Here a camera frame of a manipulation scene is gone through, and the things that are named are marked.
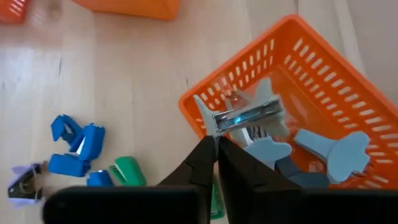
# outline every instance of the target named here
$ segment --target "blue staple remover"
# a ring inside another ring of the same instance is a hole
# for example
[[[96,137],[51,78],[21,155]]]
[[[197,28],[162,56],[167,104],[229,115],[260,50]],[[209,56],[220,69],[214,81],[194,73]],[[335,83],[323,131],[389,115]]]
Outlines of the blue staple remover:
[[[48,170],[51,173],[70,175],[74,177],[84,177],[91,165],[89,162],[81,161],[77,156],[70,154],[53,154]]]
[[[81,132],[81,127],[70,116],[61,114],[51,124],[51,130],[54,141],[58,141],[62,137],[71,145],[76,135]]]
[[[91,123],[77,134],[70,145],[69,152],[77,153],[81,161],[92,161],[100,156],[104,137],[105,128]]]
[[[99,170],[90,173],[87,179],[87,186],[89,187],[113,187],[113,182],[109,172],[106,170]]]

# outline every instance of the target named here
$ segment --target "purple staple remover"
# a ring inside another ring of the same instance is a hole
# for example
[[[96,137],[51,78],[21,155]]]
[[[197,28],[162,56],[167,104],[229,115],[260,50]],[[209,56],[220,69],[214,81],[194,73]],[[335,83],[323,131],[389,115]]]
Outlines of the purple staple remover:
[[[35,188],[35,178],[42,173],[40,164],[15,166],[11,170],[17,177],[8,185],[8,201],[15,203],[14,208],[37,203],[43,195],[42,188]]]

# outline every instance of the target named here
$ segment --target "orange basket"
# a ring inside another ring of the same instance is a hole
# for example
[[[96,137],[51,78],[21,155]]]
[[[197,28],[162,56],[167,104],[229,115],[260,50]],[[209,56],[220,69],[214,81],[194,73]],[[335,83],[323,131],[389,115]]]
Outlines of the orange basket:
[[[28,2],[29,0],[0,0],[0,22],[22,22]]]
[[[179,101],[180,110],[202,138],[206,129],[193,95],[209,109],[223,111],[226,95],[248,90],[264,77],[271,79],[286,108],[291,133],[286,141],[298,166],[325,171],[319,159],[294,144],[299,128],[330,139],[364,131],[371,139],[366,149],[369,165],[362,175],[333,187],[398,188],[396,107],[299,16],[283,18],[187,91]]]
[[[174,19],[180,0],[72,0],[94,11],[115,12],[156,19]]]

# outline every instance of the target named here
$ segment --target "wooden table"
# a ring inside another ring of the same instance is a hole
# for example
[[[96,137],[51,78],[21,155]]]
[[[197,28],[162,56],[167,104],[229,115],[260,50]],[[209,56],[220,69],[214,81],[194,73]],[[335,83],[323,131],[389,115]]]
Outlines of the wooden table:
[[[62,113],[106,127],[92,170],[129,155],[158,183],[199,140],[178,110],[180,96],[292,13],[362,69],[345,1],[182,0],[176,20],[159,21],[33,0],[25,24],[0,26],[0,184],[12,166],[67,152],[50,130]],[[44,182],[50,195],[85,178],[49,174]],[[41,223],[41,205],[14,210],[2,194],[0,206],[4,223]]]

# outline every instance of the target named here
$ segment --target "green plastic object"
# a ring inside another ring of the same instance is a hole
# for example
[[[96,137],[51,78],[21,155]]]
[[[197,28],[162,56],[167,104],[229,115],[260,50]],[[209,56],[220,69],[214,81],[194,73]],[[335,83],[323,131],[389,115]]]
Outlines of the green plastic object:
[[[109,170],[123,186],[145,186],[147,183],[138,162],[131,156],[117,158]]]
[[[213,181],[213,190],[211,191],[211,210],[210,219],[216,220],[223,218],[225,215],[223,200],[220,195],[220,188],[218,186],[217,180]]]

